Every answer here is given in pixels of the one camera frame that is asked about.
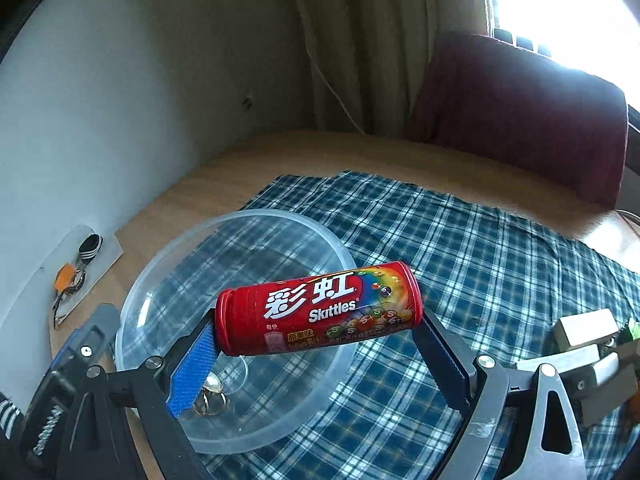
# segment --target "white wall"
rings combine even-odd
[[[0,390],[25,408],[50,361],[46,309],[10,307],[64,235],[115,231],[249,133],[310,126],[308,76],[291,0],[40,5],[0,65]]]

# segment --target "red cylindrical container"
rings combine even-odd
[[[230,288],[216,303],[216,343],[229,356],[350,343],[413,328],[418,283],[402,262]]]

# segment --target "clear plastic bowl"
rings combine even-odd
[[[255,209],[210,219],[171,241],[137,278],[120,316],[116,368],[165,355],[225,288],[355,266],[334,234],[304,216]],[[271,444],[328,404],[354,352],[349,344],[269,356],[220,354],[212,371],[222,383],[221,411],[201,416],[187,410],[180,423],[199,453]]]

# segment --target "blue gripper pad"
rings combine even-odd
[[[166,406],[174,417],[193,406],[217,357],[213,327],[208,323],[171,376]]]
[[[460,370],[430,323],[423,319],[413,333],[415,345],[447,406],[465,415],[470,408],[468,377]]]

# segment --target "wooden block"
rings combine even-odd
[[[637,392],[636,369],[633,365],[628,365],[611,380],[594,390],[590,396],[581,400],[584,427],[588,428],[599,423]]]
[[[575,350],[569,350],[568,352],[562,352],[560,354],[518,361],[516,362],[516,368],[518,370],[534,372],[541,364],[549,363],[556,368],[559,374],[563,374],[569,370],[574,370],[582,366],[596,363],[599,360],[600,354],[598,353],[598,345],[588,345]]]
[[[618,358],[622,364],[628,362],[637,363],[638,356],[640,356],[640,339],[634,339],[628,343],[617,346],[613,351],[618,354]]]
[[[617,332],[618,325],[608,308],[561,317],[554,328],[561,352],[593,343],[604,343]]]
[[[570,398],[583,399],[615,376],[619,368],[618,354],[612,352],[597,363],[563,374],[562,382]]]

